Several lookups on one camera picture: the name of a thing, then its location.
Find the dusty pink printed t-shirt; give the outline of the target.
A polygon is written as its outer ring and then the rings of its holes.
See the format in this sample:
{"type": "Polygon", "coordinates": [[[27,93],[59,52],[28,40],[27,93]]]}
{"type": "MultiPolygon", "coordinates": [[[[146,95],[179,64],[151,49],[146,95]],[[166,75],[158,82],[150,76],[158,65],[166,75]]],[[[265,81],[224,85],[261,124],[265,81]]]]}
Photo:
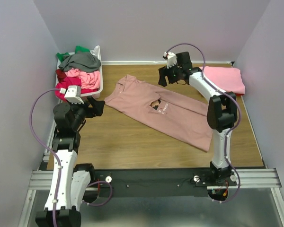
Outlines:
{"type": "Polygon", "coordinates": [[[209,151],[212,129],[203,102],[126,75],[105,103],[157,131],[209,151]]]}

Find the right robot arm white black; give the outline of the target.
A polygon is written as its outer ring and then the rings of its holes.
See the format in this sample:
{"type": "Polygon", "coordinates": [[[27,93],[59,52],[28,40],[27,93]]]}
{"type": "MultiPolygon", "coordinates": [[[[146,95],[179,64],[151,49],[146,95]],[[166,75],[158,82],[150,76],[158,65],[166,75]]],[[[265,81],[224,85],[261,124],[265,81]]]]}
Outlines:
{"type": "Polygon", "coordinates": [[[167,64],[159,69],[159,85],[165,87],[183,80],[208,102],[207,123],[213,130],[214,155],[210,168],[194,176],[195,184],[198,187],[221,185],[233,177],[230,141],[235,123],[240,121],[236,95],[211,82],[204,69],[193,67],[188,52],[165,52],[163,58],[167,64]]]}

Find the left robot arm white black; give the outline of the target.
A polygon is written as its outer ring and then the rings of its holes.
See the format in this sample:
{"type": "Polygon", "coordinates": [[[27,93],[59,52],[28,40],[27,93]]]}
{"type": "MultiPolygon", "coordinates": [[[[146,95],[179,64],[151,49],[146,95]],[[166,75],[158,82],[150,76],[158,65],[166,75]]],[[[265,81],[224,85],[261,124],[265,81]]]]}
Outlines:
{"type": "Polygon", "coordinates": [[[81,225],[80,207],[85,189],[96,181],[96,174],[91,163],[75,164],[80,146],[80,130],[87,118],[101,116],[104,106],[104,101],[89,96],[82,104],[62,102],[54,107],[54,169],[44,210],[35,217],[39,227],[81,225]]]}

